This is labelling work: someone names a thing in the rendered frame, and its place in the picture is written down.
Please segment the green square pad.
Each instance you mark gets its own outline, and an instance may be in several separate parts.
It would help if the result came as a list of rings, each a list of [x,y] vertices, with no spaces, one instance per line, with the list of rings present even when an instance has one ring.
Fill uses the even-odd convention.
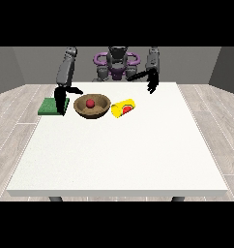
[[[44,98],[38,110],[38,115],[60,115],[60,112],[57,111],[55,99]]]

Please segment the brown wooden bowl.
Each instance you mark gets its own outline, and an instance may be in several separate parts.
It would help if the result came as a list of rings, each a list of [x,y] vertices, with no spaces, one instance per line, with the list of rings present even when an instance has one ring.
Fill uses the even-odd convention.
[[[74,101],[73,108],[86,119],[97,119],[108,112],[110,104],[110,100],[103,94],[86,94]]]

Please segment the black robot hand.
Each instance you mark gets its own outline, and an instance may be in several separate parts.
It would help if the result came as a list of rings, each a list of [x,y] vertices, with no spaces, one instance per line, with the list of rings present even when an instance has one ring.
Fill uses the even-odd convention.
[[[62,115],[65,114],[65,102],[66,102],[67,93],[74,93],[80,95],[83,94],[83,92],[77,87],[58,86],[54,90],[54,98],[55,98],[57,111]]]
[[[159,73],[155,68],[152,68],[148,71],[143,71],[131,77],[128,77],[128,81],[134,81],[134,80],[144,78],[144,77],[147,77],[148,91],[150,93],[153,93],[156,90],[157,86],[159,85]]]

